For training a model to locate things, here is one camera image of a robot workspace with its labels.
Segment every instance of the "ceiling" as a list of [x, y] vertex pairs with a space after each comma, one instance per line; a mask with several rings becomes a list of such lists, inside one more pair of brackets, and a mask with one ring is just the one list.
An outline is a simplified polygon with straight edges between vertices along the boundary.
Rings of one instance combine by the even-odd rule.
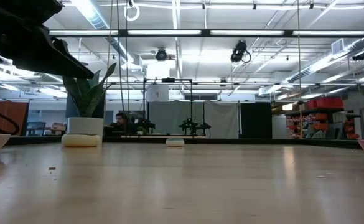
[[[135, 21], [125, 19], [123, 14], [125, 1], [119, 1], [119, 8], [116, 6], [117, 1], [96, 0], [96, 5], [103, 19], [111, 24], [112, 29], [174, 29], [174, 23], [176, 23], [178, 29], [364, 30], [364, 0], [301, 0], [300, 2], [300, 7], [303, 9], [299, 10], [299, 19], [298, 10], [296, 10], [297, 1], [294, 0], [257, 0], [256, 10], [252, 10], [254, 1], [247, 0], [180, 0], [180, 16], [176, 18], [172, 12], [172, 0], [135, 0], [134, 3], [139, 5], [140, 10], [140, 15]], [[311, 2], [314, 3], [315, 8], [308, 9]], [[65, 5], [63, 10], [45, 23], [49, 29], [93, 28], [71, 1], [62, 1], [62, 3]], [[134, 16], [134, 11], [135, 9], [129, 9], [128, 13]], [[94, 72], [105, 69], [108, 58], [110, 63], [119, 63], [117, 51], [109, 47], [104, 38], [84, 37], [81, 39], [80, 48], [78, 38], [63, 39], [67, 41], [69, 51], [80, 61], [88, 63], [88, 68]], [[252, 61], [235, 69], [230, 62], [230, 55], [239, 40], [246, 41]], [[331, 44], [336, 40], [338, 39], [259, 38], [257, 40], [255, 37], [244, 39], [180, 37], [178, 38], [181, 61], [179, 75], [200, 82], [219, 82], [221, 78], [227, 78], [229, 82], [279, 82], [280, 74], [288, 75], [299, 69], [299, 61], [303, 68], [323, 57], [331, 50]], [[177, 54], [174, 37], [123, 37], [120, 38], [120, 42], [128, 53], [140, 55], [145, 65], [156, 62], [153, 51], [157, 51], [158, 48], [165, 48], [169, 55]], [[321, 82], [324, 77], [331, 77], [363, 64], [364, 60], [348, 63], [347, 59], [343, 59], [317, 71], [310, 81]], [[126, 70], [117, 71], [117, 75], [120, 72], [122, 76], [127, 75]], [[171, 67], [170, 75], [177, 77], [176, 66]], [[132, 77], [128, 79], [129, 81], [142, 81], [144, 71], [129, 70], [128, 78], [129, 76]], [[240, 90], [257, 90], [259, 87], [241, 86]]]

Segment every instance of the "black backdrop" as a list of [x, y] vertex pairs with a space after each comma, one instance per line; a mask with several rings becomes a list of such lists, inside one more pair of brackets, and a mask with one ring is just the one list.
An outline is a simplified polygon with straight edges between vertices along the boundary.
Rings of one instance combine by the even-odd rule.
[[270, 103], [242, 103], [240, 108], [242, 138], [272, 138]]

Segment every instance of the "white planter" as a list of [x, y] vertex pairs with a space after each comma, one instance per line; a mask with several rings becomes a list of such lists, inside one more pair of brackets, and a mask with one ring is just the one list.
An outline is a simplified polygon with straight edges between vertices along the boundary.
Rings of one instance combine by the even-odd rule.
[[69, 118], [68, 134], [94, 134], [103, 139], [103, 119], [101, 118]]

